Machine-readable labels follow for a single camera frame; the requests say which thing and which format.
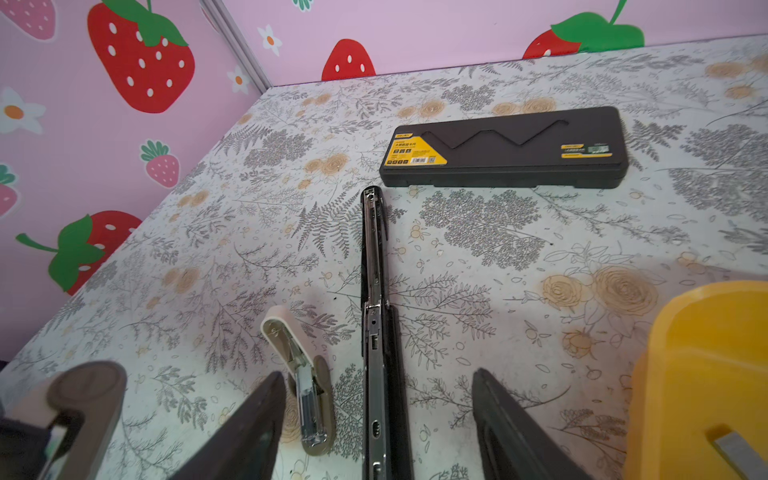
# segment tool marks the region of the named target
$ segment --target orange flower center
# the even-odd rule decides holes
[[[4,112],[14,120],[21,120],[24,118],[24,111],[16,105],[9,105],[8,107],[5,107]]]

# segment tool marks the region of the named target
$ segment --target floral tablecloth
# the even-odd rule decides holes
[[[360,476],[359,192],[407,123],[614,105],[614,190],[387,189],[416,478],[482,478],[484,367],[579,465],[620,478],[634,361],[659,309],[768,274],[768,37],[270,89],[0,374],[12,406],[94,359],[128,372],[99,478],[165,478],[269,372],[288,306],[332,371],[338,438],[289,402],[275,480]]]

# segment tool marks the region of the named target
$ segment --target yellow plastic container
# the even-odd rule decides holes
[[[710,444],[730,430],[768,460],[768,282],[672,299],[632,383],[625,480],[739,480]]]

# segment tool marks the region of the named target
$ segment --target black plastic case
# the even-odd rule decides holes
[[[387,187],[615,188],[628,165],[618,110],[596,107],[403,125],[379,174]]]

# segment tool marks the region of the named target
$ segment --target rose pattern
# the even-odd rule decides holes
[[[207,198],[210,193],[208,190],[201,190],[197,192],[195,195],[192,196],[192,200],[190,201],[190,205],[192,207],[196,207],[200,204],[202,204]]]
[[[317,98],[315,98],[315,105],[323,105],[328,103],[328,100],[331,99],[331,94],[322,94],[318,95]]]
[[[549,301],[549,304],[560,308],[563,306],[577,306],[581,303],[587,287],[575,278],[565,275],[553,275],[544,280],[543,290],[542,296]]]
[[[319,158],[316,158],[314,160],[310,160],[306,162],[306,165],[304,165],[304,171],[308,174],[311,174],[313,172],[318,171],[323,166],[323,161]]]
[[[494,107],[491,109],[491,112],[493,115],[502,116],[502,115],[513,115],[520,111],[520,106],[517,104],[509,103],[508,101],[502,102],[500,104],[494,105]]]
[[[436,117],[445,110],[445,103],[440,100],[431,100],[426,102],[419,109],[419,115],[425,118]]]
[[[557,107],[558,104],[554,101],[554,98],[534,98],[523,104],[522,112],[524,114],[537,114],[544,111],[554,111]]]
[[[589,333],[580,330],[564,332],[563,349],[568,355],[575,359],[580,359],[587,355],[592,355],[592,346],[599,342],[590,337]]]
[[[752,69],[768,74],[768,53],[755,57],[750,65]]]
[[[755,90],[753,87],[750,87],[749,85],[737,85],[736,87],[731,87],[728,90],[725,90],[725,96],[734,100],[752,97],[756,93],[757,90]]]
[[[349,157],[345,154],[334,154],[328,157],[328,160],[323,162],[322,167],[320,170],[325,175],[335,175],[338,174],[341,169],[344,168],[344,165],[346,165],[346,162],[349,161]]]
[[[417,111],[419,110],[416,107],[405,107],[401,108],[400,111],[397,112],[397,116],[400,118],[408,118],[415,115]]]
[[[606,266],[594,275],[595,296],[621,315],[641,316],[658,301],[656,287],[624,266]]]
[[[301,425],[299,424],[299,402],[296,395],[286,393],[286,408],[283,414],[283,434],[280,436],[281,443],[295,442],[301,436]]]
[[[707,77],[712,78],[736,78],[739,75],[746,73],[746,65],[735,61],[727,61],[722,63],[716,63],[708,65],[704,69],[704,73]]]

